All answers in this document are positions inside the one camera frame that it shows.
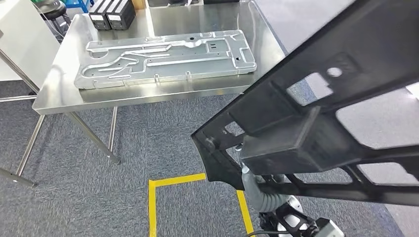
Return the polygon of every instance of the black plastic frame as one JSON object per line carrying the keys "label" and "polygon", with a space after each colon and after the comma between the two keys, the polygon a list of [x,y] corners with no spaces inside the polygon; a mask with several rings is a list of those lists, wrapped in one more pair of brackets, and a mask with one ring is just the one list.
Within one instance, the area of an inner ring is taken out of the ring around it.
{"label": "black plastic frame", "polygon": [[[244,190],[240,165],[226,152],[242,144],[241,162],[255,174],[283,173],[291,181],[269,180],[260,186],[265,192],[419,205],[418,186],[377,185],[358,167],[395,162],[419,180],[419,146],[371,149],[356,141],[336,118],[341,108],[418,81],[418,42],[419,1],[355,1],[192,134],[207,179]],[[338,78],[327,73],[335,67],[342,70]],[[333,94],[302,106],[287,88],[314,72],[329,83]],[[231,122],[244,133],[228,132],[225,127]],[[298,139],[284,137],[284,131]],[[328,144],[336,136],[338,148]],[[315,149],[306,144],[313,137],[320,143]],[[318,149],[327,154],[316,156]],[[293,175],[337,167],[348,173],[352,183],[308,184]]]}

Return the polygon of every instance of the black case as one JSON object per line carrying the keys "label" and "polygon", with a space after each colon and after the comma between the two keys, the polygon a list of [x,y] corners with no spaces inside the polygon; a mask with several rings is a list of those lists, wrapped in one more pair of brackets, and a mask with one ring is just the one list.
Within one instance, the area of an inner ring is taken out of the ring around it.
{"label": "black case", "polygon": [[94,27],[98,30],[110,30],[108,18],[106,17],[106,9],[113,0],[99,0],[90,10],[89,16]]}
{"label": "black case", "polygon": [[106,12],[113,30],[127,30],[135,18],[131,0],[115,0]]}

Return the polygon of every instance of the metal tube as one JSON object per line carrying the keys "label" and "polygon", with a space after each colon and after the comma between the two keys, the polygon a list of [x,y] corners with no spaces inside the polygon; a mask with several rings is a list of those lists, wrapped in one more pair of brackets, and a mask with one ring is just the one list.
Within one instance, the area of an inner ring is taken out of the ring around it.
{"label": "metal tube", "polygon": [[25,178],[23,178],[21,176],[17,176],[17,175],[15,175],[13,173],[10,173],[10,171],[7,171],[7,170],[2,169],[2,168],[0,168],[0,175],[6,177],[8,179],[13,180],[13,182],[15,182],[15,183],[21,183],[21,184],[26,185],[26,186],[29,186],[29,187],[35,187],[37,185],[33,181],[30,181],[28,179],[25,179]]}
{"label": "metal tube", "polygon": [[0,102],[9,102],[9,101],[19,101],[19,100],[33,100],[36,99],[36,95],[21,95],[21,96],[13,96],[13,97],[3,97],[0,98]]}
{"label": "metal tube", "polygon": [[26,147],[25,152],[23,153],[22,160],[20,161],[19,167],[17,168],[16,175],[22,176],[23,170],[25,169],[26,163],[28,162],[29,156],[31,155],[32,148],[34,147],[34,143],[37,139],[38,133],[41,129],[43,119],[45,115],[41,115],[38,119],[37,125],[35,126],[35,130],[32,133],[31,138],[29,139],[29,143]]}
{"label": "metal tube", "polygon": [[118,113],[118,106],[115,106],[114,111],[112,112],[111,132],[109,133],[109,142],[108,142],[108,149],[111,152],[114,149],[114,136],[115,136],[115,128],[117,124],[117,113]]}
{"label": "metal tube", "polygon": [[108,149],[108,147],[93,133],[88,125],[75,112],[66,112],[65,115],[67,115],[71,121],[73,121],[73,123],[77,125],[89,138],[91,138],[99,149],[101,149],[113,163],[121,163],[121,161]]}
{"label": "metal tube", "polygon": [[0,58],[34,91],[39,93],[39,88],[6,54],[0,49]]}

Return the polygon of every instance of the mounting hole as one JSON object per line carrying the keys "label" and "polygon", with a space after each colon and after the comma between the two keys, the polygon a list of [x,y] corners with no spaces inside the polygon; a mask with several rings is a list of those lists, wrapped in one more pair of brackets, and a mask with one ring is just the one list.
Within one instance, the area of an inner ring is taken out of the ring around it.
{"label": "mounting hole", "polygon": [[327,73],[329,76],[331,76],[332,78],[338,78],[340,76],[342,76],[342,70],[340,68],[329,68],[327,70]]}

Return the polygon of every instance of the machined metal plate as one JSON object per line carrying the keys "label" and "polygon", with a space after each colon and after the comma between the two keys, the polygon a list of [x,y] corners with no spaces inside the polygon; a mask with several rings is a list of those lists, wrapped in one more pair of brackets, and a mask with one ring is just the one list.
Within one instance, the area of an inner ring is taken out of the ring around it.
{"label": "machined metal plate", "polygon": [[241,30],[90,41],[74,85],[94,89],[246,74],[256,62]]}

